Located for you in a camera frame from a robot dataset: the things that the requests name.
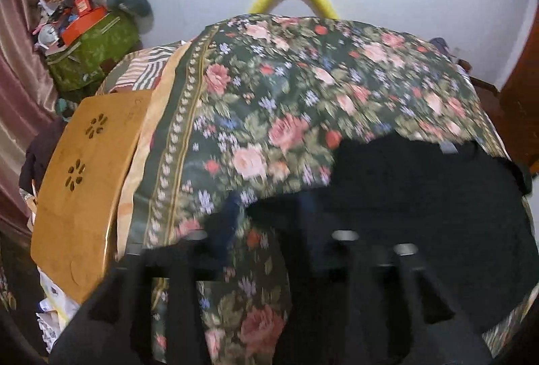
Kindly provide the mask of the striped beige blanket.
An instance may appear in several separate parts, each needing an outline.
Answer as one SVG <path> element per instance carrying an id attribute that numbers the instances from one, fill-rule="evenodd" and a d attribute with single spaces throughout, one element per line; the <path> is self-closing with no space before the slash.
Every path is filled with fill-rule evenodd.
<path id="1" fill-rule="evenodd" d="M 180 40 L 129 53 L 108 74 L 95 95 L 153 90 L 168 60 L 183 45 L 186 42 Z"/>

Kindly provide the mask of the orange box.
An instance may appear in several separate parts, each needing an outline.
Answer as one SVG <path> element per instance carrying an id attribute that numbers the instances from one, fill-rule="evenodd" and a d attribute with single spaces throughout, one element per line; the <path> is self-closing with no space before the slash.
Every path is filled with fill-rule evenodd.
<path id="1" fill-rule="evenodd" d="M 70 45 L 75 39 L 97 24 L 108 14 L 106 7 L 97 7 L 89 13 L 78 16 L 70 23 L 62 33 L 61 37 L 66 45 Z"/>

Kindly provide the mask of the floral green bedspread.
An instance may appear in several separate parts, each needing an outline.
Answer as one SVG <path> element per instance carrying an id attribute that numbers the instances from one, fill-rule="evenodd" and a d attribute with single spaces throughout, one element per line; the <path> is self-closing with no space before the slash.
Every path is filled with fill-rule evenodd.
<path id="1" fill-rule="evenodd" d="M 433 45 L 366 23 L 235 16 L 168 60 L 118 210 L 118 250 L 171 244 L 230 190 L 244 204 L 329 181 L 342 138 L 503 141 Z"/>

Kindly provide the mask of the green fabric storage bin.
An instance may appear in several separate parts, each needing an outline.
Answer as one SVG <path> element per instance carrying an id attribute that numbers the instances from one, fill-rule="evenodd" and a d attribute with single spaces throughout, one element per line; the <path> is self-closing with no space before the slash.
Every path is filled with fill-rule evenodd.
<path id="1" fill-rule="evenodd" d="M 139 43 L 134 21 L 110 12 L 70 44 L 45 56 L 59 95 L 99 86 L 109 72 Z"/>

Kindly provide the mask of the printed papers pile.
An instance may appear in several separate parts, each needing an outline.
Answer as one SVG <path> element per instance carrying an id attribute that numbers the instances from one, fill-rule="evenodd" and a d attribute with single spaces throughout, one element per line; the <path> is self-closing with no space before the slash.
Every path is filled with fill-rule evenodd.
<path id="1" fill-rule="evenodd" d="M 37 325 L 42 333 L 46 352 L 50 353 L 62 331 L 78 312 L 80 305 L 68 297 L 40 268 L 39 282 L 45 298 L 38 304 Z"/>

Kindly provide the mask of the black elephant print t-shirt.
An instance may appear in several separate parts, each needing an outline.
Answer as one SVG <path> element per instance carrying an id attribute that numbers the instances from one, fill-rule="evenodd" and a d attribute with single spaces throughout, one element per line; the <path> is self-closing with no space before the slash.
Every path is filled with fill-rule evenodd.
<path id="1" fill-rule="evenodd" d="M 503 321 L 538 281 L 538 250 L 522 199 L 528 170 L 476 141 L 437 144 L 389 133 L 344 139 L 328 185 L 256 201 L 256 226 L 313 224 L 317 240 L 336 229 L 366 244 L 414 244 L 474 329 Z"/>

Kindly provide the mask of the pink striped curtain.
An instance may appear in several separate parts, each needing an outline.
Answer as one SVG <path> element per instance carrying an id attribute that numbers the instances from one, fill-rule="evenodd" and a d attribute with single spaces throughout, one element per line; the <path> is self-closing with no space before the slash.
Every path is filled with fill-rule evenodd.
<path id="1" fill-rule="evenodd" d="M 27 146 L 51 122 L 53 80 L 34 51 L 38 0 L 1 0 L 1 232 L 26 241 L 29 210 L 18 178 Z"/>

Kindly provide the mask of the purple grey backpack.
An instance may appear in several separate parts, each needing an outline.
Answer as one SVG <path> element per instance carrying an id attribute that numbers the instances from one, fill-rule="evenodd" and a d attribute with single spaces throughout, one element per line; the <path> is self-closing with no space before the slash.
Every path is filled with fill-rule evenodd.
<path id="1" fill-rule="evenodd" d="M 452 52 L 449 49 L 449 44 L 445 41 L 444 38 L 442 37 L 432 38 L 430 40 L 430 44 L 433 45 L 443 55 L 447 57 L 452 56 Z"/>

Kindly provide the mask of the wooden folding lap table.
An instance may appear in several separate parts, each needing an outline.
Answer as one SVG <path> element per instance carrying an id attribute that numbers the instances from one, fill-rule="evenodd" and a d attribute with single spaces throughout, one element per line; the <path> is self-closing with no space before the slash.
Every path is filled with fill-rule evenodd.
<path id="1" fill-rule="evenodd" d="M 81 101 L 46 168 L 30 253 L 62 291 L 82 303 L 116 252 L 116 214 L 150 91 Z"/>

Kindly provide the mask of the brown wooden door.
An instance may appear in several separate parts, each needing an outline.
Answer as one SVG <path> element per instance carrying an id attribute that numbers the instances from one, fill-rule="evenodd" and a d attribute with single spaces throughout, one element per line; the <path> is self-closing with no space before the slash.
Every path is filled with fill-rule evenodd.
<path id="1" fill-rule="evenodd" d="M 522 54 L 500 93 L 503 139 L 512 159 L 538 173 L 538 13 Z"/>

